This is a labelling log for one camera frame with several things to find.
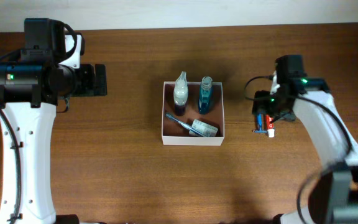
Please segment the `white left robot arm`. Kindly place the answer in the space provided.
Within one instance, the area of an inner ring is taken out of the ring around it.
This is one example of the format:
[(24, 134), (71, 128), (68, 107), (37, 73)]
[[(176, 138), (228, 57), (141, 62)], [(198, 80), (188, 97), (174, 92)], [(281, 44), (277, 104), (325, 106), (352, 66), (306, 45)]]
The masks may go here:
[(106, 67), (80, 62), (85, 39), (62, 21), (27, 18), (24, 37), (0, 57), (0, 223), (78, 223), (53, 205), (52, 129), (60, 100), (107, 94)]

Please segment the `purple spray bottle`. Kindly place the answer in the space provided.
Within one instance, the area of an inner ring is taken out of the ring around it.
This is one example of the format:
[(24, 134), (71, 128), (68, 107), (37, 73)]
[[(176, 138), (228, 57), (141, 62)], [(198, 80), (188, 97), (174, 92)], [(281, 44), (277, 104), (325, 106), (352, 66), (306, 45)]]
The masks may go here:
[(182, 71), (175, 81), (173, 90), (174, 110), (177, 116), (183, 116), (186, 110), (188, 100), (188, 84), (186, 80), (186, 72)]

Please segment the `teal mouthwash bottle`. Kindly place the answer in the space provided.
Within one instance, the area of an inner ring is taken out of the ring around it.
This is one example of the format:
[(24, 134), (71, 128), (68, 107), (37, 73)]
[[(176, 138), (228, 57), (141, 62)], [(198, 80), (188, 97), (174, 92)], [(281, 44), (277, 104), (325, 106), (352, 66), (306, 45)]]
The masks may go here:
[(207, 114), (209, 112), (212, 92), (213, 92), (213, 79), (211, 77), (203, 77), (200, 84), (199, 100), (198, 100), (199, 114)]

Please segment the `Colgate toothpaste tube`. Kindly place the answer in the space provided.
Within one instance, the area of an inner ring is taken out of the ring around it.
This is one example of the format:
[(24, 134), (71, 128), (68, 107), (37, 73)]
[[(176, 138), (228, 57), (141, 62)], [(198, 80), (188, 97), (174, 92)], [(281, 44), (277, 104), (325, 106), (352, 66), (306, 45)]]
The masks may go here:
[(272, 121), (273, 121), (273, 118), (270, 117), (268, 114), (266, 114), (265, 115), (266, 130), (267, 130), (267, 135), (270, 138), (275, 137), (275, 129), (274, 129), (274, 125), (273, 125)]

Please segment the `green white soap box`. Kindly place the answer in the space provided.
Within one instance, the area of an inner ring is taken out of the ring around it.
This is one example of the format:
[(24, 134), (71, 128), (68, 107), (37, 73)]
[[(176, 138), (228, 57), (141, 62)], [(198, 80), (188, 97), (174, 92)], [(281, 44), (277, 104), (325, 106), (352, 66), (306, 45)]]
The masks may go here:
[(191, 127), (207, 137), (216, 137), (218, 128), (200, 120), (194, 119)]

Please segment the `blue white toothbrush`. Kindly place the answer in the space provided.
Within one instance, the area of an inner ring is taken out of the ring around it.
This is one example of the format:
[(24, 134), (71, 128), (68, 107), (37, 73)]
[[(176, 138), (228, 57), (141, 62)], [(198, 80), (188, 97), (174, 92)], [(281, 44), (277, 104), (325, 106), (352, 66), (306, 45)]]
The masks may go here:
[(174, 115), (172, 115), (171, 113), (165, 112), (165, 117), (178, 123), (180, 126), (182, 126), (183, 128), (195, 133), (197, 136), (201, 136), (201, 137), (207, 137), (207, 135), (205, 135), (204, 133), (202, 133), (201, 131), (198, 131), (197, 129), (193, 128), (192, 126), (190, 126), (189, 124), (180, 121), (179, 119), (177, 119)]

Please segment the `blue disposable razor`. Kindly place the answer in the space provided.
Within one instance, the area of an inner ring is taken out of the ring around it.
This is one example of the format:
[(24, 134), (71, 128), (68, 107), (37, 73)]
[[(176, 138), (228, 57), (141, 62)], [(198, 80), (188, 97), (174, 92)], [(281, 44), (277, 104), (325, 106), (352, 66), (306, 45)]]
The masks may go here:
[(256, 116), (256, 122), (257, 122), (257, 128), (255, 130), (253, 130), (253, 133), (256, 134), (266, 134), (267, 131), (263, 129), (263, 119), (262, 119), (262, 114), (258, 114)]

